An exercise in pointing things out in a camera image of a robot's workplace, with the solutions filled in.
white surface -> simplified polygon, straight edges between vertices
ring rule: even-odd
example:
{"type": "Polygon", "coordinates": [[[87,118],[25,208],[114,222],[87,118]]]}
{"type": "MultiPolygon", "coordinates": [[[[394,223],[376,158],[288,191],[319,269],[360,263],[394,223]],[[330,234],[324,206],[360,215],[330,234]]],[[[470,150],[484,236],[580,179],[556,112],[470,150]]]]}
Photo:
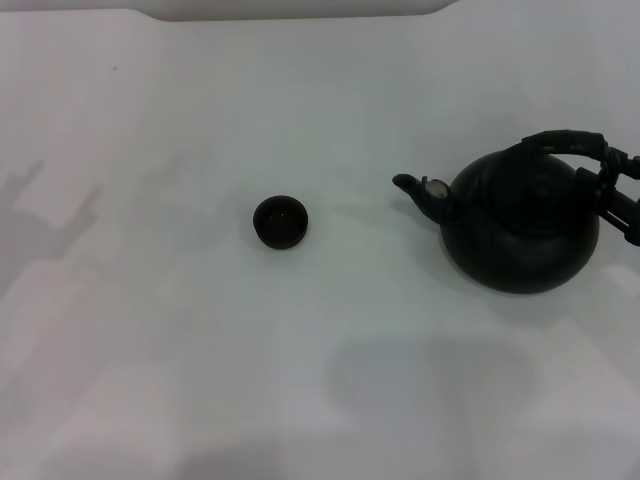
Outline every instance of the white surface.
{"type": "Polygon", "coordinates": [[[0,15],[0,478],[638,478],[638,250],[603,224],[498,295],[391,183],[543,129],[640,153],[640,5],[601,3],[0,15]]]}
{"type": "Polygon", "coordinates": [[[227,20],[435,12],[455,0],[0,0],[0,11],[131,8],[160,20],[227,20]]]}

